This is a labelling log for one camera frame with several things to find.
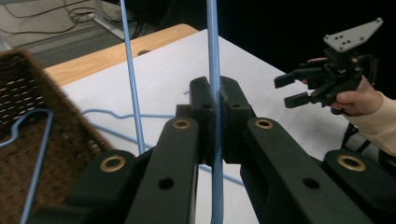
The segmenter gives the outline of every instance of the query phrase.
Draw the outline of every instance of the human hand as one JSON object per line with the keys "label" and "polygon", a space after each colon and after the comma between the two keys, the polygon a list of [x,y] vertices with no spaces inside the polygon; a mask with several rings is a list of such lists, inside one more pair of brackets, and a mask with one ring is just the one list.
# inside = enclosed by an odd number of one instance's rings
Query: human hand
{"label": "human hand", "polygon": [[382,96],[373,88],[365,76],[355,91],[339,92],[331,108],[343,110],[349,116],[374,113],[383,102]]}

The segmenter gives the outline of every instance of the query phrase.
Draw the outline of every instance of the wooden surface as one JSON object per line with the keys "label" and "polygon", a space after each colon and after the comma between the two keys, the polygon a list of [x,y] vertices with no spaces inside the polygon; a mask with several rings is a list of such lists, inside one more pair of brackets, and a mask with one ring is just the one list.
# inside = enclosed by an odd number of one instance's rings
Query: wooden surface
{"label": "wooden surface", "polygon": [[[189,25],[180,24],[131,41],[133,57],[177,41],[198,31]],[[66,85],[80,78],[97,73],[126,61],[125,44],[102,49],[74,60],[46,68],[46,72],[58,85]]]}

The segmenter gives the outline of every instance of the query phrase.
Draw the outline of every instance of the sleeve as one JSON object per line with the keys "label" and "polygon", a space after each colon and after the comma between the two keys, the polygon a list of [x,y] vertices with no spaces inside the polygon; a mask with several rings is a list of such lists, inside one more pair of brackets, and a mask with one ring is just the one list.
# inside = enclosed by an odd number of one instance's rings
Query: sleeve
{"label": "sleeve", "polygon": [[381,107],[372,114],[350,117],[344,115],[350,123],[359,128],[359,132],[373,144],[391,156],[396,157],[396,101],[382,94]]}

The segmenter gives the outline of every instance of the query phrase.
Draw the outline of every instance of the wicker basket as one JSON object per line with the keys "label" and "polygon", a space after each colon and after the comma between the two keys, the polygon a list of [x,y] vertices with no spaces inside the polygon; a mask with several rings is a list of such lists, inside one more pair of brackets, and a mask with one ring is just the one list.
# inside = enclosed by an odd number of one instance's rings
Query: wicker basket
{"label": "wicker basket", "polygon": [[[85,120],[41,65],[24,49],[0,52],[0,142],[24,113],[47,108],[53,122],[34,209],[60,203],[83,168],[112,146]],[[0,223],[19,223],[40,148],[47,115],[35,113],[18,139],[0,147]]]}

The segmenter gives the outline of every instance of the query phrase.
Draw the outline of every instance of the brown woven basket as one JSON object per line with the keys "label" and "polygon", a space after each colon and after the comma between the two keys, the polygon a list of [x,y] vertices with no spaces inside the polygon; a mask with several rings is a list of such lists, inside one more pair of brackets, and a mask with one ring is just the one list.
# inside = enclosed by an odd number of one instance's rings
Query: brown woven basket
{"label": "brown woven basket", "polygon": [[[34,210],[60,203],[83,168],[112,146],[85,120],[24,49],[0,52],[0,142],[24,113],[47,108],[53,113]],[[19,223],[32,179],[47,115],[34,113],[20,127],[17,140],[0,147],[0,223]]]}

